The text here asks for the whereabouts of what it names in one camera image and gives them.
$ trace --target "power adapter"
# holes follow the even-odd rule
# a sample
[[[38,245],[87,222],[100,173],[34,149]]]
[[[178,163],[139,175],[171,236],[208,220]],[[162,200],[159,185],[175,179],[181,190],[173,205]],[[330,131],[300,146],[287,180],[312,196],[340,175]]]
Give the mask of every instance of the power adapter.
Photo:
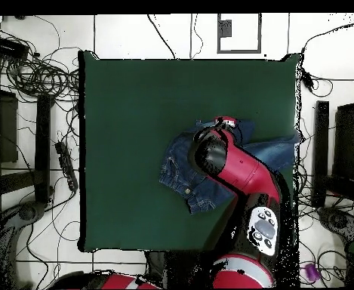
[[[303,84],[309,90],[309,92],[312,93],[313,80],[311,78],[311,75],[304,69],[303,69],[303,72],[302,72],[302,75],[301,75],[301,80],[303,80]]]

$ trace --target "purple object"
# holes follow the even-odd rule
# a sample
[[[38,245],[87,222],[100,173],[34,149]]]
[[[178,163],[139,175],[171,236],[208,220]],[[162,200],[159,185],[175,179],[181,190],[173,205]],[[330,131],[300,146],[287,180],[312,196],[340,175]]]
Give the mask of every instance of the purple object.
[[[310,282],[315,282],[320,279],[320,274],[317,271],[315,264],[306,265],[306,277]]]

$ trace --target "denim jeans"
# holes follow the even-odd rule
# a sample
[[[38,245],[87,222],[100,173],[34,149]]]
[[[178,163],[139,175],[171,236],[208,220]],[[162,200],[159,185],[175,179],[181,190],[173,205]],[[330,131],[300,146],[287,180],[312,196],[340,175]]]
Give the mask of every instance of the denim jeans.
[[[197,121],[171,141],[161,165],[159,182],[179,193],[187,202],[191,214],[209,211],[235,196],[234,192],[195,171],[187,159],[194,133],[213,122]],[[273,171],[294,164],[294,145],[300,141],[297,131],[292,137],[280,137],[267,142],[249,143],[254,122],[238,120],[232,129],[235,145],[258,158]]]

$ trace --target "green table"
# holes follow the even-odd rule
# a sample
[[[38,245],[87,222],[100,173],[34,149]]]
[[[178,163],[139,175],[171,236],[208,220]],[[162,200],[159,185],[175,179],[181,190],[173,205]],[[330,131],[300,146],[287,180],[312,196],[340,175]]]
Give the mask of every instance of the green table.
[[[231,201],[190,215],[182,197],[159,183],[165,148],[197,119],[221,115],[254,120],[254,142],[292,135],[299,56],[98,60],[86,51],[79,59],[85,68],[80,250],[210,249]],[[283,175],[292,189],[291,168]]]

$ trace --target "white tiled floor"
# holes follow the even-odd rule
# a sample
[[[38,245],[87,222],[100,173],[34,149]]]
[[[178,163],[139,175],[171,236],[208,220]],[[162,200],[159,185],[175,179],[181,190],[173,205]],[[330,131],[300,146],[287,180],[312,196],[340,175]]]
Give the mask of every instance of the white tiled floor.
[[[27,17],[25,20],[16,20],[14,17],[5,17],[1,24],[1,29],[12,35],[28,40],[34,44],[37,52],[41,56],[50,54],[59,47],[57,33],[60,35],[60,47],[62,49],[54,53],[53,58],[64,63],[69,71],[76,69],[77,48],[82,50],[95,50],[100,58],[161,58],[170,59],[171,53],[156,34],[146,15],[99,15],[94,16],[41,16],[54,24],[54,27],[38,19],[37,17]],[[173,49],[176,57],[182,59],[189,58],[189,31],[190,14],[159,15],[152,17],[158,26],[160,33],[166,42]],[[217,54],[217,30],[216,14],[199,14],[196,21],[195,30],[203,41],[201,53],[195,56],[196,59],[242,59],[242,58],[264,58],[281,59],[287,52],[300,52],[307,39],[321,32],[326,32],[334,27],[354,22],[354,14],[291,14],[290,31],[288,38],[288,14],[263,14],[263,44],[260,55],[225,55]],[[202,45],[201,40],[195,33],[192,36],[192,55],[199,52]],[[320,36],[311,42],[306,49],[305,69],[314,76],[321,76],[333,79],[354,79],[354,27],[342,29],[332,34]],[[334,126],[334,114],[340,105],[354,102],[354,82],[353,81],[333,81],[334,90],[324,98],[330,101],[330,127]],[[6,85],[6,78],[2,77],[2,84]],[[330,90],[327,82],[320,83],[317,94],[327,94]],[[301,117],[301,129],[305,137],[304,124],[308,132],[313,134],[314,109],[317,98],[310,94],[302,85],[301,99],[303,109]],[[68,110],[72,107],[72,102],[60,103],[62,108]],[[18,128],[30,127],[35,132],[35,124],[27,120],[35,119],[35,105],[32,103],[19,103]],[[65,120],[66,113],[58,105],[52,108],[51,138],[54,141],[60,139],[60,131],[65,133],[68,125]],[[77,128],[77,119],[73,123]],[[34,166],[34,137],[28,129],[18,131],[18,144],[26,156],[27,162]],[[69,139],[69,147],[72,149],[72,157],[78,158],[78,147],[74,139]],[[306,145],[301,145],[300,154],[306,154]],[[334,129],[330,130],[329,148],[329,170],[331,170],[334,146]],[[312,140],[309,145],[307,157],[304,165],[308,173],[311,173]],[[22,158],[14,164],[2,164],[2,174],[14,172],[14,169],[25,168]],[[73,162],[74,168],[78,167],[78,160]],[[60,169],[56,157],[56,151],[51,147],[51,168]],[[62,174],[59,171],[51,172],[51,184]],[[2,197],[0,206],[2,209],[9,208],[20,201],[32,188],[26,188],[15,193],[10,193]],[[70,191],[65,179],[59,180],[56,186],[55,203],[67,199]],[[74,199],[53,212],[48,212],[38,223],[35,224],[31,250],[41,259],[50,262],[48,274],[39,288],[44,288],[54,278],[57,272],[57,262],[60,261],[60,275],[75,270],[108,270],[112,269],[122,273],[138,274],[145,270],[144,255],[140,251],[119,251],[100,250],[92,253],[81,253],[77,249],[76,241],[60,240],[62,236],[76,240],[78,238],[78,223],[71,221],[79,220],[79,197]],[[312,224],[312,218],[305,216],[300,219],[300,230],[306,229]],[[35,259],[24,248],[26,239],[30,233],[27,227],[18,242],[17,256],[20,278],[24,281],[33,281],[35,287],[44,276],[46,267]],[[300,232],[300,240],[307,245],[317,256],[320,252],[334,248],[343,252],[342,243],[339,238],[324,229],[317,220],[313,221],[312,227]],[[300,245],[300,260],[312,260],[310,252]],[[337,255],[326,255],[322,258],[322,265],[326,268],[337,265],[344,268],[345,262]],[[342,282],[333,279],[326,282],[328,286],[342,286]]]

